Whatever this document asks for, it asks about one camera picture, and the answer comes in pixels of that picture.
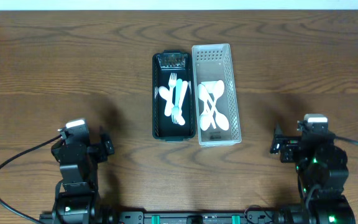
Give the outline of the mint green plastic fork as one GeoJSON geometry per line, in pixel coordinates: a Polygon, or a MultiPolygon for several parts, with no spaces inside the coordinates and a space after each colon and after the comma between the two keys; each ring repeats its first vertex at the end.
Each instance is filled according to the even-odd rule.
{"type": "Polygon", "coordinates": [[[179,100],[180,100],[180,94],[181,94],[181,87],[182,87],[183,80],[179,78],[177,80],[177,84],[175,86],[175,104],[172,108],[172,122],[173,124],[178,124],[177,121],[177,115],[179,112],[179,100]]]}

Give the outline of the white thick-handled spoon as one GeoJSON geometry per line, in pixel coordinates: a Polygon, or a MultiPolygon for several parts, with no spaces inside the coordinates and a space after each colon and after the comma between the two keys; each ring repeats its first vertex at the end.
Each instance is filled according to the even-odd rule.
{"type": "Polygon", "coordinates": [[[158,88],[158,93],[159,95],[166,101],[167,104],[167,99],[168,99],[168,95],[169,95],[169,90],[164,87],[164,86],[160,86],[158,88]]]}

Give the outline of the white plastic fork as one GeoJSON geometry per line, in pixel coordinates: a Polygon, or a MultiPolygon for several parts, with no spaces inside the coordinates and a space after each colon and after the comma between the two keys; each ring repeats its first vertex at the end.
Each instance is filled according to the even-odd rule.
{"type": "Polygon", "coordinates": [[[171,114],[172,114],[173,89],[175,88],[176,83],[177,83],[177,74],[176,73],[171,73],[169,81],[168,81],[169,95],[168,95],[167,104],[166,104],[166,107],[165,107],[165,116],[171,116],[171,114]]]}

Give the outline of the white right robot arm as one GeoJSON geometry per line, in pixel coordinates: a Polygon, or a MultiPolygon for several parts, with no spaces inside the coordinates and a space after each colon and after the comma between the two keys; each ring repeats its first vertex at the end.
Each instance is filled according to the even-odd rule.
{"type": "Polygon", "coordinates": [[[286,136],[279,125],[273,133],[271,154],[294,163],[301,202],[273,214],[274,223],[348,224],[356,219],[342,194],[349,176],[347,154],[334,144],[326,124],[298,123],[300,136],[286,136]]]}

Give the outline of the pink-white plastic fork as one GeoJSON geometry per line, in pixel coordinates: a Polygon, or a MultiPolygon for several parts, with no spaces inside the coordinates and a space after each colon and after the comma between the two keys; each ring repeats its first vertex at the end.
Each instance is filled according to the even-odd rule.
{"type": "Polygon", "coordinates": [[[176,115],[176,121],[180,126],[183,126],[185,124],[185,119],[183,118],[182,114],[182,105],[183,105],[183,101],[186,95],[186,91],[187,91],[187,81],[182,81],[182,87],[181,87],[181,93],[180,93],[180,99],[178,102],[178,111],[177,111],[177,115],[176,115]]]}

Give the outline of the white plastic spoon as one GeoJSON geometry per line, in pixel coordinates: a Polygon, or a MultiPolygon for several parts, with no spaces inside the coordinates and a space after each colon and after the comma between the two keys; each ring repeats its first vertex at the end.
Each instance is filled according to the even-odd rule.
{"type": "Polygon", "coordinates": [[[213,84],[209,85],[210,93],[213,94],[214,101],[213,101],[213,110],[216,109],[216,103],[218,98],[220,98],[224,93],[224,82],[222,80],[218,80],[213,84]]]}
{"type": "Polygon", "coordinates": [[[200,114],[200,128],[202,131],[206,131],[211,125],[209,112],[210,110],[209,110],[208,102],[205,101],[203,105],[203,112],[200,114]]]}
{"type": "Polygon", "coordinates": [[[215,123],[224,131],[227,131],[229,129],[229,121],[227,117],[220,113],[216,107],[216,102],[211,98],[210,94],[207,93],[207,99],[211,103],[211,108],[208,112],[208,118],[212,121],[214,120],[215,123]]]}
{"type": "MultiPolygon", "coordinates": [[[[207,93],[208,93],[208,91],[207,91],[206,87],[202,84],[199,84],[198,85],[198,98],[203,102],[207,101],[209,108],[211,108],[211,103],[207,99],[207,97],[208,97],[207,93]]],[[[211,121],[211,125],[212,125],[213,129],[216,129],[216,123],[214,120],[211,121]]]]}

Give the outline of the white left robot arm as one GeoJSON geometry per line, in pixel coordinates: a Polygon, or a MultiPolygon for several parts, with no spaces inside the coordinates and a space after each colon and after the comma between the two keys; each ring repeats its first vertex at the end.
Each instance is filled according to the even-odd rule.
{"type": "Polygon", "coordinates": [[[55,186],[51,212],[40,214],[41,223],[117,223],[117,213],[101,203],[98,164],[114,154],[111,138],[99,129],[100,142],[90,142],[86,125],[62,128],[51,153],[60,165],[62,180],[55,186]]]}

